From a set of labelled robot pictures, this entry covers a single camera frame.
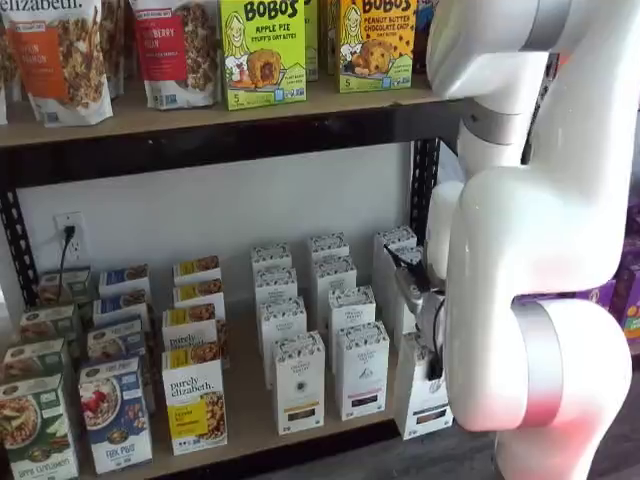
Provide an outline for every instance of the red label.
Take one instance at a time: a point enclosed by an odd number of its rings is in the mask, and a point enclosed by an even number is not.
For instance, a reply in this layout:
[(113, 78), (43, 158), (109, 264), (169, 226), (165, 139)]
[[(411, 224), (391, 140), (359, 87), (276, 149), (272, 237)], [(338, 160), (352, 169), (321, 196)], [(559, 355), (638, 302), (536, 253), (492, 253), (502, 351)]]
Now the red label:
[(187, 79), (182, 17), (174, 15), (170, 8), (139, 10), (136, 12), (136, 37), (145, 80)]

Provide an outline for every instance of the green box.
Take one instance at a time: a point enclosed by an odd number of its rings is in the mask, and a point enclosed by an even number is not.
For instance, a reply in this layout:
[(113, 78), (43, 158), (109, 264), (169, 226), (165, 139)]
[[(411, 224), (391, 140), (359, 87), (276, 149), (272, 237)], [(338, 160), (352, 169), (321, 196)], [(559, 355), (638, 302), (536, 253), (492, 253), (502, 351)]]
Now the green box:
[(318, 0), (304, 0), (304, 28), (307, 43), (307, 82), (318, 80)]
[(303, 0), (220, 0), (229, 110), (306, 100)]

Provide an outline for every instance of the white wall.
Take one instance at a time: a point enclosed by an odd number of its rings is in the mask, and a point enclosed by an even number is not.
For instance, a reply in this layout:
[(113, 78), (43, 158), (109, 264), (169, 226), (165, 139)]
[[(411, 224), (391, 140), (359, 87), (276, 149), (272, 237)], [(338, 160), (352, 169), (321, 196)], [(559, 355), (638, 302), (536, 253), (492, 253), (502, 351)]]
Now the white wall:
[(229, 299), (245, 299), (251, 246), (291, 242), (302, 266), (302, 240), (337, 230), (366, 277), (373, 233), (406, 221), (409, 177), (410, 145), (393, 144), (29, 188), (19, 197), (40, 272), (59, 262), (53, 215), (81, 211), (94, 270), (149, 262), (154, 303), (164, 309), (175, 261), (220, 255)]

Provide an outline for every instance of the cartoon girl illustration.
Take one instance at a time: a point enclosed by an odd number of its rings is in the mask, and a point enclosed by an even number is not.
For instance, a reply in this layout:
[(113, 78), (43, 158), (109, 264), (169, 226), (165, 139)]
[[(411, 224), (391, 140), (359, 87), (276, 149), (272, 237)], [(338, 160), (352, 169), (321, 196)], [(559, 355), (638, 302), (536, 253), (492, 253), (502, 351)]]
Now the cartoon girl illustration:
[(233, 12), (224, 25), (225, 50), (229, 55), (224, 60), (225, 73), (235, 86), (252, 85), (247, 70), (249, 47), (245, 38), (245, 25), (242, 17)]
[(353, 55), (362, 48), (362, 13), (356, 5), (350, 5), (342, 19), (341, 63), (350, 62)]

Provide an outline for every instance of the bobo's peanut butter chocolate chip box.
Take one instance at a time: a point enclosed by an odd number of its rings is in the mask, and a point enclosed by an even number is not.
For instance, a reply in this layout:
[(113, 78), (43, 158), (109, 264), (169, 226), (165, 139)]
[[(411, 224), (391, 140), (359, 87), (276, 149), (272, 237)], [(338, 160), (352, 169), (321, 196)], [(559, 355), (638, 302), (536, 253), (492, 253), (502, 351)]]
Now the bobo's peanut butter chocolate chip box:
[(229, 110), (306, 100), (303, 0), (221, 0)]
[(411, 86), (416, 0), (340, 0), (341, 93)]

